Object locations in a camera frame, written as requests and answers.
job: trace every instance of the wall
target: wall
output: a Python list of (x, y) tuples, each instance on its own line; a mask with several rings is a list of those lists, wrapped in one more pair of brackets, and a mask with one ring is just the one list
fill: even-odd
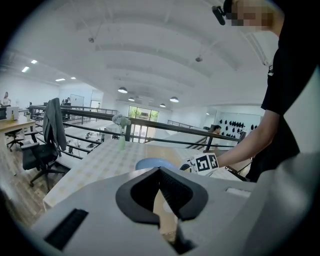
[(102, 101), (104, 95), (103, 92), (96, 90), (94, 87), (86, 83), (67, 84), (59, 87), (60, 101), (70, 97), (71, 94), (84, 97), (84, 107), (90, 107), (91, 100)]
[(216, 115), (207, 115), (206, 118), (205, 118), (203, 126), (206, 126), (206, 127), (210, 128), (211, 125), (215, 124), (215, 117), (216, 117)]
[[(243, 130), (248, 135), (251, 132), (251, 125), (258, 126), (260, 124), (261, 116), (260, 115), (254, 115), (254, 114), (241, 114), (241, 113), (226, 113), (221, 112), (219, 115), (219, 118), (215, 120), (215, 125), (220, 125), (221, 132), (224, 132), (224, 135), (231, 134), (235, 135), (235, 137), (238, 139), (240, 135), (237, 133), (237, 130)], [(241, 122), (244, 123), (245, 127), (236, 127), (231, 126), (229, 124), (230, 121), (235, 122)]]
[(172, 111), (172, 121), (203, 128), (207, 117), (206, 107), (183, 107)]
[(107, 109), (107, 110), (118, 110), (116, 107), (116, 98), (112, 94), (110, 94), (109, 92), (105, 91), (103, 93), (101, 108)]
[(226, 113), (238, 113), (238, 114), (249, 114), (263, 116), (265, 110), (259, 105), (217, 105), (213, 106), (217, 111)]
[(171, 110), (160, 109), (152, 106), (145, 106), (141, 104), (136, 104), (134, 102), (131, 103), (131, 102), (125, 102), (125, 101), (117, 101), (115, 105), (115, 109), (118, 110), (122, 115), (127, 117), (129, 112), (129, 106), (135, 106), (135, 107), (145, 108), (149, 110), (159, 111), (158, 120), (157, 120), (158, 123), (167, 124), (168, 120), (171, 120), (171, 117), (172, 117)]
[(24, 109), (32, 102), (33, 105), (43, 105), (59, 96), (59, 87), (44, 82), (33, 81), (22, 76), (0, 73), (0, 100), (3, 102), (5, 92), (9, 93), (11, 105)]

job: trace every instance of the desk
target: desk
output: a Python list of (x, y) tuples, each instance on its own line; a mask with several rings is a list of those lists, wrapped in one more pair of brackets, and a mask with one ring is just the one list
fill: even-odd
[[(119, 150), (118, 143), (119, 141), (115, 139), (105, 140), (82, 159), (79, 165), (72, 168), (43, 199), (45, 209), (54, 207), (90, 183), (134, 171), (136, 163), (141, 159), (164, 158), (180, 167), (183, 159), (202, 153), (196, 149), (163, 147), (128, 141), (125, 142), (125, 149)], [(240, 181), (224, 167), (208, 177), (208, 179), (211, 178)], [(163, 218), (168, 223), (166, 226), (161, 225), (160, 232), (166, 234), (174, 231), (172, 228), (176, 227), (175, 216), (172, 212), (164, 211), (165, 200), (160, 192), (155, 200), (159, 203), (154, 204), (154, 212), (160, 216), (161, 221)]]
[(36, 130), (35, 126), (36, 121), (30, 120), (27, 121), (25, 116), (20, 116), (18, 120), (0, 120), (0, 165), (3, 167), (7, 165), (8, 169), (11, 170), (13, 175), (16, 175), (16, 172), (12, 169), (12, 157), (8, 154), (7, 149), (7, 140), (6, 133), (12, 132), (15, 130), (22, 129), (23, 139), (25, 140), (25, 128), (33, 127), (33, 130)]

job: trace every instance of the office chair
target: office chair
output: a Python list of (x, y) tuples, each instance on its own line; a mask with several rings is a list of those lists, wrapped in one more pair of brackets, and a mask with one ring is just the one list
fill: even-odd
[(47, 144), (40, 145), (37, 142), (36, 134), (38, 131), (33, 131), (25, 135), (31, 135), (32, 140), (34, 143), (23, 145), (21, 147), (23, 152), (23, 159), (22, 159), (22, 167), (24, 170), (30, 170), (36, 168), (39, 173), (30, 181), (30, 186), (34, 186), (34, 181), (39, 179), (41, 176), (44, 175), (45, 183), (47, 186), (47, 191), (50, 191), (49, 186), (49, 179), (48, 174), (62, 174), (65, 175), (63, 171), (59, 170), (52, 170), (51, 167), (56, 163), (58, 158), (58, 150), (54, 144), (53, 139), (53, 131), (52, 127), (50, 127), (49, 137)]
[(17, 133), (20, 132), (21, 130), (22, 130), (22, 129), (13, 130), (13, 131), (7, 132), (7, 133), (5, 134), (5, 135), (8, 136), (8, 137), (13, 137), (13, 140), (6, 144), (6, 147), (10, 149), (10, 152), (12, 152), (12, 149), (11, 149), (11, 148), (12, 148), (12, 146), (13, 146), (14, 144), (19, 144), (20, 147), (24, 145), (22, 142), (20, 142), (20, 141), (23, 141), (23, 139), (22, 139), (22, 138), (17, 138), (17, 137), (18, 137), (18, 136), (17, 136)]

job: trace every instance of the person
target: person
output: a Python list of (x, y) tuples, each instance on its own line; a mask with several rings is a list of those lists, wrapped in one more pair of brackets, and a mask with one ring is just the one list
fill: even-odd
[(221, 126), (220, 125), (213, 126), (213, 133), (220, 134), (221, 133)]
[(101, 134), (101, 142), (105, 142), (105, 136), (106, 136), (105, 133), (102, 133), (102, 134)]
[(5, 94), (4, 94), (3, 105), (4, 105), (4, 106), (11, 105), (11, 99), (9, 99), (9, 94), (8, 94), (7, 91), (6, 91)]
[(69, 152), (70, 154), (73, 154), (73, 153), (74, 153), (74, 148), (69, 146), (68, 152)]
[(255, 156), (246, 176), (258, 181), (264, 171), (275, 169), (300, 150), (284, 115), (298, 98), (317, 66), (317, 16), (289, 1), (226, 0), (223, 11), (232, 24), (254, 26), (278, 36), (278, 50), (269, 66), (267, 90), (261, 108), (265, 110), (259, 126), (237, 146), (217, 158), (220, 167)]
[[(213, 126), (213, 134), (220, 134), (221, 133), (221, 126), (220, 125), (214, 125)], [(209, 139), (210, 137), (207, 137), (206, 138), (206, 141), (205, 143), (208, 144), (209, 143)], [(218, 148), (216, 147), (216, 145), (219, 145), (219, 142), (220, 142), (220, 139), (219, 138), (213, 138), (212, 139), (212, 142), (211, 142), (211, 145), (215, 146), (213, 149), (214, 150), (217, 150)]]

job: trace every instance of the black t-shirt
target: black t-shirt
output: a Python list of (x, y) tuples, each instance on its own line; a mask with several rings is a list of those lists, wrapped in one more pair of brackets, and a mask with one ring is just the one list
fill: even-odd
[(299, 31), (301, 25), (302, 29), (304, 26), (300, 18), (293, 14), (297, 13), (286, 12), (285, 14), (278, 50), (274, 55), (273, 64), (269, 67), (268, 87), (261, 108), (279, 114), (280, 119), (271, 144), (255, 157), (250, 172), (246, 176), (254, 182), (262, 172), (275, 169), (282, 161), (300, 152), (295, 137), (284, 119), (284, 114), (298, 98), (313, 74), (317, 64), (318, 50), (314, 41), (309, 43), (315, 37), (304, 37), (308, 32), (305, 34)]

